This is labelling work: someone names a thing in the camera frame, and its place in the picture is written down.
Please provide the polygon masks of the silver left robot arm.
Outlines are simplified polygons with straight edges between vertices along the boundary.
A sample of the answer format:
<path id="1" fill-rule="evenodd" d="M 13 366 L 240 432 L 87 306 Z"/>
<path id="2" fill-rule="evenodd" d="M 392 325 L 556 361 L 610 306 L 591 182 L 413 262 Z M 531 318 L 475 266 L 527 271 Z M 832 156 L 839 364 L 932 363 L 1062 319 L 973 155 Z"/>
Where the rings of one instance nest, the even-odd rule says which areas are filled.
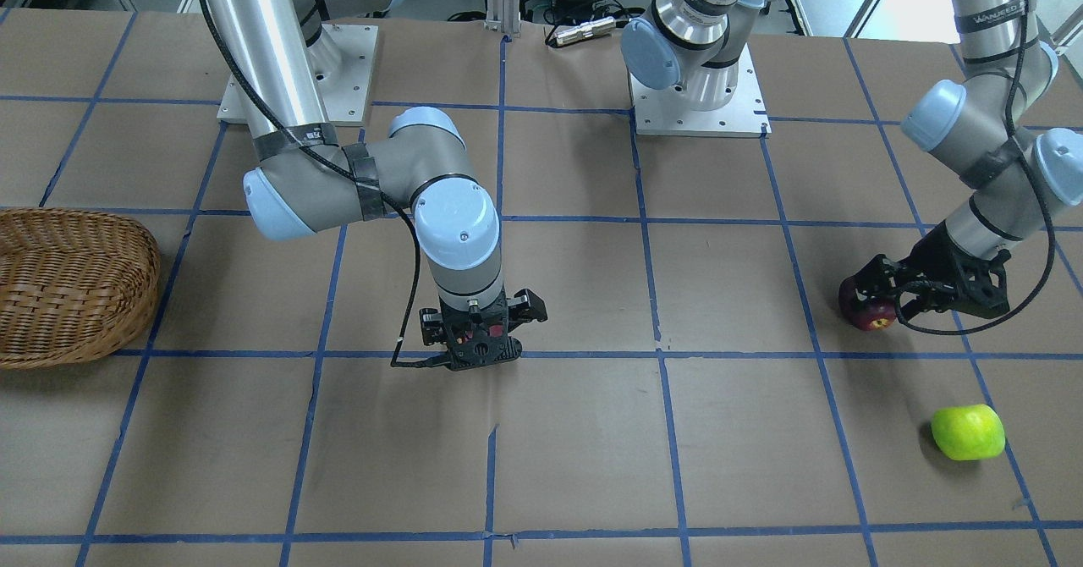
<path id="1" fill-rule="evenodd" d="M 654 90 L 728 72 L 765 1 L 653 0 L 623 29 L 628 72 Z M 906 258 L 872 258 L 840 284 L 841 316 L 862 331 L 908 327 L 928 311 L 970 314 L 983 329 L 1009 320 L 1020 312 L 1007 294 L 1012 250 L 1045 230 L 1053 258 L 1053 217 L 1080 205 L 1080 134 L 1034 135 L 1020 122 L 1058 69 L 1039 36 L 1036 0 L 951 1 L 965 77 L 932 85 L 901 129 L 973 193 Z"/>

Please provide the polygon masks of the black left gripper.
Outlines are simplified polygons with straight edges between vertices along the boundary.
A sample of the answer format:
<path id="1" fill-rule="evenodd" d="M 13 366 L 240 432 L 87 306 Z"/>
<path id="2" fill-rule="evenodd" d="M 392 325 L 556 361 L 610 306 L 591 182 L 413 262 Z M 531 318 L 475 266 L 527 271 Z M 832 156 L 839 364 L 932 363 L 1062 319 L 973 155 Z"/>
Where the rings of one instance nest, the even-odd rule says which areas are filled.
<path id="1" fill-rule="evenodd" d="M 941 223 L 913 247 L 906 265 L 878 254 L 846 278 L 844 305 L 885 301 L 893 305 L 899 324 L 910 324 L 928 311 L 1004 316 L 1010 309 L 1004 267 L 1010 258 L 1008 250 L 1000 250 L 991 260 L 974 258 L 951 240 Z"/>

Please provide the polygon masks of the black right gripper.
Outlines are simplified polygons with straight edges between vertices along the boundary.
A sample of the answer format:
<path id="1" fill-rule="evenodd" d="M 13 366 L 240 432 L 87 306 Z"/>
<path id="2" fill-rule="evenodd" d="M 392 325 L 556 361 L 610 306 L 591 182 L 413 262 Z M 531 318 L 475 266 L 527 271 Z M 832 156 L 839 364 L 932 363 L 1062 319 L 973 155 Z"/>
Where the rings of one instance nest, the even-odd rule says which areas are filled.
<path id="1" fill-rule="evenodd" d="M 522 354 L 522 344 L 511 332 L 523 324 L 548 320 L 546 302 L 530 289 L 520 289 L 514 296 L 499 293 L 487 307 L 475 302 L 468 309 L 455 309 L 442 302 L 440 309 L 421 309 L 423 344 L 444 344 L 444 354 L 429 356 L 426 367 L 444 366 L 451 371 L 477 369 L 492 364 L 514 361 Z"/>

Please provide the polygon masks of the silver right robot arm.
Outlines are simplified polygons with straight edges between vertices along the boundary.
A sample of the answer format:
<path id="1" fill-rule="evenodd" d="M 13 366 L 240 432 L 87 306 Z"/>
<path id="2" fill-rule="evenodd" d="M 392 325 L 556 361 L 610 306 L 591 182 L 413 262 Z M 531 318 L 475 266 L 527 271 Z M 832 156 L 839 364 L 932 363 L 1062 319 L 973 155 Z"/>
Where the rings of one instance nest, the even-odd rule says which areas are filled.
<path id="1" fill-rule="evenodd" d="M 517 360 L 514 330 L 545 322 L 545 302 L 504 288 L 503 217 L 449 116 L 412 107 L 383 141 L 341 146 L 293 0 L 200 0 L 200 8 L 246 101 L 259 163 L 242 185 L 256 227 L 287 240 L 396 213 L 414 262 L 428 261 L 438 286 L 438 308 L 419 312 L 419 328 L 425 344 L 444 351 L 414 369 Z"/>

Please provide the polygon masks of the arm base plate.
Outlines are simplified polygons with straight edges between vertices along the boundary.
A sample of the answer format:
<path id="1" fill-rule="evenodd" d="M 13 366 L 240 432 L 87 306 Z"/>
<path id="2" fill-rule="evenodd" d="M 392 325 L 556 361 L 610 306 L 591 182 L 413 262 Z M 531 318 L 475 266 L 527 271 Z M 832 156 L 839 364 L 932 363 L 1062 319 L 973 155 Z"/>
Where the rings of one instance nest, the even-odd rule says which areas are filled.
<path id="1" fill-rule="evenodd" d="M 360 128 L 366 123 L 378 39 L 375 25 L 324 23 L 313 47 L 300 43 L 302 55 L 259 55 L 251 50 L 233 55 L 249 84 L 283 123 L 287 101 L 302 101 L 302 115 L 313 117 L 318 98 L 328 123 Z"/>
<path id="2" fill-rule="evenodd" d="M 751 47 L 728 67 L 700 67 L 683 85 L 654 90 L 632 74 L 628 84 L 638 135 L 761 139 L 772 132 Z"/>

